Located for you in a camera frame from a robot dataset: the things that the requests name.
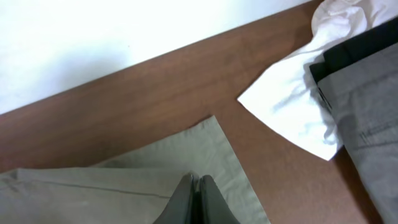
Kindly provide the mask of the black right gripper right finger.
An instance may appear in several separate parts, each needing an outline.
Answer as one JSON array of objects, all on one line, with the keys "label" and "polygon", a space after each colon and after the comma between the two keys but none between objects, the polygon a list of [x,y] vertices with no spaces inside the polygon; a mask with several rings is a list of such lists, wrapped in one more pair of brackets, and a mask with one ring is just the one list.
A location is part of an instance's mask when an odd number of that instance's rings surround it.
[{"label": "black right gripper right finger", "polygon": [[210,175],[200,179],[200,194],[204,224],[239,224]]}]

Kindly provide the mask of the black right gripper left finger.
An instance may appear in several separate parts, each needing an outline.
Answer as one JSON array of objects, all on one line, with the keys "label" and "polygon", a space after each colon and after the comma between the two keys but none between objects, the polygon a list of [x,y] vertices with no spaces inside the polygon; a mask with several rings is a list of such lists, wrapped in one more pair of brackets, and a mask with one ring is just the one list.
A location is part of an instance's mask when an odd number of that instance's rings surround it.
[{"label": "black right gripper left finger", "polygon": [[198,223],[195,203],[196,183],[197,178],[193,174],[184,175],[154,224]]}]

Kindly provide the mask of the khaki green shorts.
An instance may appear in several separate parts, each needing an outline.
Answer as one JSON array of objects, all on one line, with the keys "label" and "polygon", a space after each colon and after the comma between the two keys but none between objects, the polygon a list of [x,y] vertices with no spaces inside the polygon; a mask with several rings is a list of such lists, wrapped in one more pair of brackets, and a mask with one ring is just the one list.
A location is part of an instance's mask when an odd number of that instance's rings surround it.
[{"label": "khaki green shorts", "polygon": [[184,175],[210,175],[240,223],[268,223],[215,117],[90,167],[1,174],[2,223],[154,223]]}]

